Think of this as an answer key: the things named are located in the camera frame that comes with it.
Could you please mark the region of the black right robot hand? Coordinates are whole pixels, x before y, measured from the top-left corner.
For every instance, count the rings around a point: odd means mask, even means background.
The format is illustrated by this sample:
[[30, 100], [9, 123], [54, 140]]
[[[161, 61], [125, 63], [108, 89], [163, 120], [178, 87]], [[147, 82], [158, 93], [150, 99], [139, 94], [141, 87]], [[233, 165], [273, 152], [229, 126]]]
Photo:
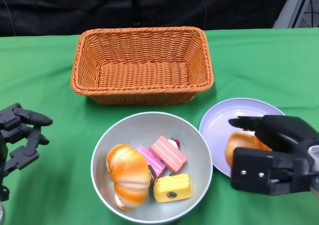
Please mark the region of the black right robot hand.
[[238, 116], [228, 122], [233, 127], [253, 131], [262, 143], [277, 152], [304, 154], [319, 144], [319, 132], [296, 116]]

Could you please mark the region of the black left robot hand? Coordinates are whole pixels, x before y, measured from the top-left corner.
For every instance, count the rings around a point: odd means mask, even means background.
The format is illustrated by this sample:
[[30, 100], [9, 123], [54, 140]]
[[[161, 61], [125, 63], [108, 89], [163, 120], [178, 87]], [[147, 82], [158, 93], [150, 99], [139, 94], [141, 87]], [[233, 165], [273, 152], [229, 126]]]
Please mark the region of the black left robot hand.
[[39, 158], [39, 145], [49, 140], [41, 133], [53, 120], [15, 103], [0, 111], [0, 179]]

